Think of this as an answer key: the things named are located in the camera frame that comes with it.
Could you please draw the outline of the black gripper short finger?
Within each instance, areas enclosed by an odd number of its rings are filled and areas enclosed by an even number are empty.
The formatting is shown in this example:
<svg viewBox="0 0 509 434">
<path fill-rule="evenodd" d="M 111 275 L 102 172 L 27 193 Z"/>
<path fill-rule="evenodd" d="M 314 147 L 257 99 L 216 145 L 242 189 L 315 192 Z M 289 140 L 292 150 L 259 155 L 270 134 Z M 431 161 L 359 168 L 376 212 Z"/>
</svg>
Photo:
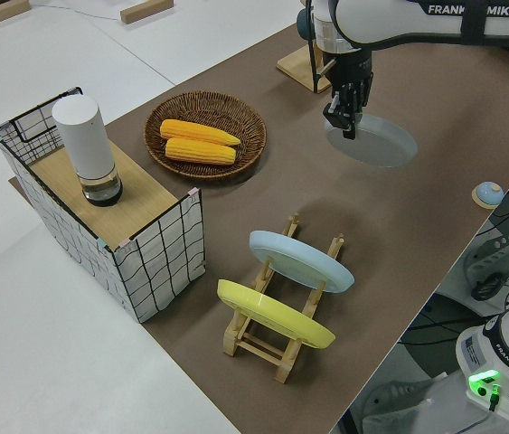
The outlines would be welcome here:
<svg viewBox="0 0 509 434">
<path fill-rule="evenodd" d="M 372 79 L 373 75 L 370 74 L 368 77 L 362 78 L 353 83 L 355 110 L 357 112 L 362 112 L 363 108 L 368 104 L 372 88 Z"/>
</svg>

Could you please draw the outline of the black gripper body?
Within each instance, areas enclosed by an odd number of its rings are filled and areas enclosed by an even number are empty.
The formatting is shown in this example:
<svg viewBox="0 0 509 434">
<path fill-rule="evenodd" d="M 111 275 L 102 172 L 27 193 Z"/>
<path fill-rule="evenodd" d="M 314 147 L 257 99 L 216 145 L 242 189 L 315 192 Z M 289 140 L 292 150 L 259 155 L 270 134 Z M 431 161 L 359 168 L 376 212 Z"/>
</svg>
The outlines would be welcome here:
<svg viewBox="0 0 509 434">
<path fill-rule="evenodd" d="M 372 51 L 358 49 L 347 53 L 328 54 L 334 66 L 328 72 L 333 91 L 341 90 L 343 85 L 356 85 L 367 90 L 372 84 Z"/>
</svg>

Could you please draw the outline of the black gripper long finger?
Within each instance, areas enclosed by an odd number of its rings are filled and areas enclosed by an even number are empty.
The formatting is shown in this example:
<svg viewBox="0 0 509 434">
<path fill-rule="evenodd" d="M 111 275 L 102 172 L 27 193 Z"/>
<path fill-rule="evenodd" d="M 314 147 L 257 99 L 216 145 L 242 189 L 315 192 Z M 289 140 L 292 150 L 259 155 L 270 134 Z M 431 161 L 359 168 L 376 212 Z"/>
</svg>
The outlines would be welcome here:
<svg viewBox="0 0 509 434">
<path fill-rule="evenodd" d="M 324 117 L 332 127 L 343 131 L 346 139 L 356 138 L 356 91 L 348 85 L 336 90 L 332 101 L 324 107 Z"/>
</svg>

